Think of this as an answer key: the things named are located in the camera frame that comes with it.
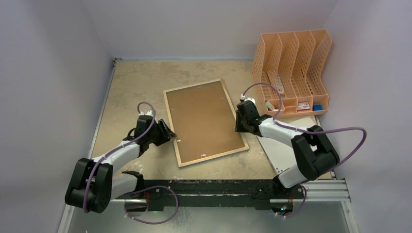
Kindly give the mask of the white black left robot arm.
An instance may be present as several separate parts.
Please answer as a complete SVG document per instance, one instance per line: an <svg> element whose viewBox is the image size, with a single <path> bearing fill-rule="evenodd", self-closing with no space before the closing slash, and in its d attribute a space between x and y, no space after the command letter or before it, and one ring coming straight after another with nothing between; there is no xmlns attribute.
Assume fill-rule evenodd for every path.
<svg viewBox="0 0 412 233"><path fill-rule="evenodd" d="M114 149L93 159L81 158L76 162L65 203L87 213L102 213L111 200L120 196L142 197L145 185L140 172L124 171L117 178L114 173L142 156L151 144L159 147L175 138L176 134L164 120L155 120L152 115L139 116L136 126Z"/></svg>

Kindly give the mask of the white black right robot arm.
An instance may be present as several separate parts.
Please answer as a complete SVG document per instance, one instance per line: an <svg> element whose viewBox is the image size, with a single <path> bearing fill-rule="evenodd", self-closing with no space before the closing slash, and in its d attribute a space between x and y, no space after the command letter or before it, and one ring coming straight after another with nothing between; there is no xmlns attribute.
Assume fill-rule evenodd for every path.
<svg viewBox="0 0 412 233"><path fill-rule="evenodd" d="M275 120L270 115L260 115L250 100L237 104L235 131L273 139L293 149L296 164L274 178L273 192L280 198L291 193L292 187L316 180L340 162L320 126L304 129Z"/></svg>

